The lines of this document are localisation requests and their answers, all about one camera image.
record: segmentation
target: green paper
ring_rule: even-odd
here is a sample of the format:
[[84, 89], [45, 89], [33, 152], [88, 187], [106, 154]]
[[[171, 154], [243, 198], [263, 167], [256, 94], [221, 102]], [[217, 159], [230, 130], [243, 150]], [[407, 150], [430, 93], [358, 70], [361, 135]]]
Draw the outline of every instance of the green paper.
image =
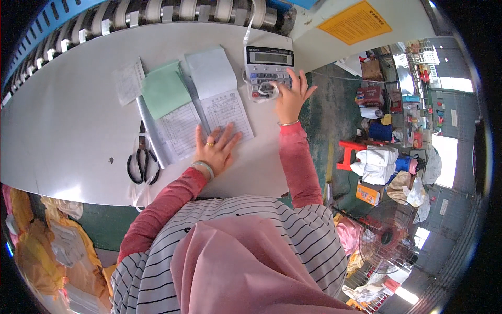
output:
[[182, 77], [176, 61], [151, 71], [142, 81], [141, 92], [154, 120], [192, 101]]

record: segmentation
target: electric fan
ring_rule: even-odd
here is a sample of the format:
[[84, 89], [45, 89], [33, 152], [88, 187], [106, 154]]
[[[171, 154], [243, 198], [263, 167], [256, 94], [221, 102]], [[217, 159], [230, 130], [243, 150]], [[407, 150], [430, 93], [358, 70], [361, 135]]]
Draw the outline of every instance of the electric fan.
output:
[[414, 252], [408, 228], [416, 211], [400, 199], [389, 199], [375, 206], [365, 218], [359, 234], [359, 252], [378, 274], [398, 271], [412, 260]]

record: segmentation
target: red stool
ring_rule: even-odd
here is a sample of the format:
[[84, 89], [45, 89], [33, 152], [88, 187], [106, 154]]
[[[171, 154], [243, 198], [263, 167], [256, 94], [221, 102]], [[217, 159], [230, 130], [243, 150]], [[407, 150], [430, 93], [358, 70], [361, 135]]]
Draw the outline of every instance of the red stool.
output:
[[358, 144], [354, 142], [348, 142], [348, 141], [340, 141], [338, 142], [339, 146], [345, 147], [345, 150], [343, 151], [343, 163], [337, 163], [336, 164], [336, 169], [343, 169], [343, 170], [348, 170], [351, 171], [352, 169], [350, 168], [350, 160], [352, 159], [352, 151], [355, 150], [356, 152], [365, 150], [368, 146], [364, 144]]

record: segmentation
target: white tabletop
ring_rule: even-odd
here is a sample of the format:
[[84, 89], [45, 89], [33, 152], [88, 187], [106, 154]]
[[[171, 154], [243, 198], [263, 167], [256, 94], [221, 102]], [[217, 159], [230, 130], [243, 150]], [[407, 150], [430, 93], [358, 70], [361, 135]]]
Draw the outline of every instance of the white tabletop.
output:
[[[236, 147], [234, 165], [201, 196], [279, 197], [288, 188], [278, 155], [277, 117], [272, 101], [254, 104], [247, 99], [240, 76], [245, 31], [216, 23], [153, 24], [93, 39], [58, 56], [28, 79], [1, 112], [1, 182], [61, 199], [131, 204], [126, 162], [141, 118], [134, 103], [120, 106], [113, 71], [140, 56], [148, 72], [220, 44], [236, 73], [255, 138]], [[260, 30], [252, 30], [248, 44], [292, 49], [290, 38]], [[191, 161], [162, 170], [151, 196]]]

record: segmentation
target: woman's left hand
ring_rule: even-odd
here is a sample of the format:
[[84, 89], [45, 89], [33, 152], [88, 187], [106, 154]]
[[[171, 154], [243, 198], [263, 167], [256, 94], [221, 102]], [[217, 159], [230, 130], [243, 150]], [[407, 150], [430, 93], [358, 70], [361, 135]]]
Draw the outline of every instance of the woman's left hand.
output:
[[[228, 139], [230, 134], [232, 134], [232, 130], [233, 123], [229, 123], [221, 138], [216, 142], [216, 138], [221, 132], [220, 127], [213, 130], [207, 137], [207, 141], [203, 140], [202, 127], [198, 125], [195, 129], [196, 150], [194, 161], [202, 161], [210, 166], [215, 177], [224, 172], [233, 163], [232, 149], [242, 138], [242, 133], [236, 133], [229, 141]], [[200, 170], [207, 180], [211, 178], [211, 174], [204, 166], [194, 165], [193, 167]]]

